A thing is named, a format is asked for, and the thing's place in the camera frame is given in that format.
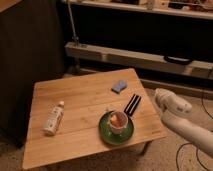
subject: white shelf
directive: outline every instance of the white shelf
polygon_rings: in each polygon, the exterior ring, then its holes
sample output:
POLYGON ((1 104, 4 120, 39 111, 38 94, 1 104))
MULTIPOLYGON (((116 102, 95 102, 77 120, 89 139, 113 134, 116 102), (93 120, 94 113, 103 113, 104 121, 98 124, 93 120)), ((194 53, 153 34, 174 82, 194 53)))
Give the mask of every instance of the white shelf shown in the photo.
POLYGON ((184 11, 184 10, 176 10, 176 9, 171 9, 171 8, 162 8, 161 9, 161 8, 157 8, 157 7, 154 7, 152 10, 148 10, 145 5, 129 5, 129 4, 112 3, 112 2, 97 2, 97 1, 91 1, 91 0, 83 0, 83 1, 62 0, 62 2, 64 2, 64 3, 67 3, 68 1, 71 4, 76 4, 76 5, 213 20, 213 13, 211 13, 211 12, 197 12, 197 11, 189 11, 189 10, 184 11))

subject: black cable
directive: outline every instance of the black cable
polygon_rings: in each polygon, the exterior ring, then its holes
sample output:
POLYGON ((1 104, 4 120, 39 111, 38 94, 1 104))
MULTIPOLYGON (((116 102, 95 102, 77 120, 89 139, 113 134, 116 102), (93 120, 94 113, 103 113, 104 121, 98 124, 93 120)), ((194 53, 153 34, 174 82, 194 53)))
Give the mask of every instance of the black cable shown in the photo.
POLYGON ((211 171, 211 170, 208 169, 206 166, 204 166, 203 163, 201 163, 200 158, 199 158, 199 155, 198 155, 198 148, 196 149, 196 158, 197 158, 198 163, 199 163, 206 171, 211 171))
POLYGON ((180 150, 181 150, 184 146, 186 146, 186 145, 192 145, 192 143, 185 143, 185 144, 182 144, 182 145, 180 145, 180 147, 179 147, 178 150, 177 150, 177 153, 176 153, 176 167, 177 167, 177 171, 180 171, 179 164, 178 164, 178 155, 179 155, 179 152, 180 152, 180 150))
MULTIPOLYGON (((208 75, 207 75, 207 79, 209 79, 209 77, 210 77, 210 75, 212 74, 212 72, 213 72, 213 67, 212 67, 211 70, 209 70, 209 73, 208 73, 208 75)), ((202 97, 201 97, 202 106, 203 106, 203 109, 204 109, 204 111, 206 112, 206 114, 207 114, 211 119, 213 119, 213 115, 210 114, 210 113, 208 112, 208 110, 206 109, 206 106, 204 105, 204 94, 205 94, 205 89, 203 88, 203 90, 202 90, 202 97)))

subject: speckled floor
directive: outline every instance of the speckled floor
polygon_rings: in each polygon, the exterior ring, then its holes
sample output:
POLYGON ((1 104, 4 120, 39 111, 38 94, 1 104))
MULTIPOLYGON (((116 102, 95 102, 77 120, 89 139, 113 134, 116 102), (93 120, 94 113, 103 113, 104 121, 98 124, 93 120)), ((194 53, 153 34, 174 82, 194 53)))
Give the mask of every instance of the speckled floor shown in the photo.
MULTIPOLYGON (((153 101, 154 90, 146 89, 148 95, 153 101)), ((213 130, 213 120, 211 120, 201 104, 201 99, 182 96, 193 105, 193 112, 188 119, 204 128, 213 130)), ((213 101, 205 100, 205 106, 213 114, 213 101)), ((177 149, 183 143, 184 139, 168 130, 168 136, 163 139, 154 141, 148 149, 145 156, 140 156, 143 145, 118 149, 112 152, 95 154, 71 161, 65 161, 51 168, 59 171, 175 171, 175 156, 177 149)), ((23 150, 16 149, 11 144, 0 137, 0 170, 1 171, 18 171, 21 170, 23 160, 23 150)), ((195 147, 192 145, 185 146, 179 155, 180 171, 203 171, 204 169, 196 160, 195 147)), ((199 152, 200 160, 209 169, 213 170, 213 159, 199 152)), ((32 171, 46 171, 46 167, 32 169, 32 171)))

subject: cup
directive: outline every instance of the cup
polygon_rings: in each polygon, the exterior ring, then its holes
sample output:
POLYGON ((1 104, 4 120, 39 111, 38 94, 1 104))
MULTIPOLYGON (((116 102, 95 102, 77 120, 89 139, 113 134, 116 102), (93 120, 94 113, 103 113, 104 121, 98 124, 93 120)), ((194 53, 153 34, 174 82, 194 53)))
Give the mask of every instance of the cup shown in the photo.
POLYGON ((108 118, 110 130, 114 134, 121 134, 128 124, 128 117, 120 111, 113 111, 108 118))

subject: green saucer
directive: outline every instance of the green saucer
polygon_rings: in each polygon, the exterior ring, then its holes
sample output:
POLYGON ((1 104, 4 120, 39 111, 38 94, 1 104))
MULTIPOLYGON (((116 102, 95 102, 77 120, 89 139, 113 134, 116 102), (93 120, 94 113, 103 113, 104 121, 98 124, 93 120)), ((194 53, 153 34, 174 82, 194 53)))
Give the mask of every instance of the green saucer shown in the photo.
POLYGON ((128 121, 127 127, 124 129, 124 131, 121 134, 113 134, 107 123, 108 117, 111 112, 107 112, 101 117, 100 122, 99 122, 99 132, 100 132, 101 138, 105 142, 112 144, 112 145, 120 145, 131 138, 131 136, 134 132, 134 125, 133 125, 132 120, 128 117, 129 121, 128 121))

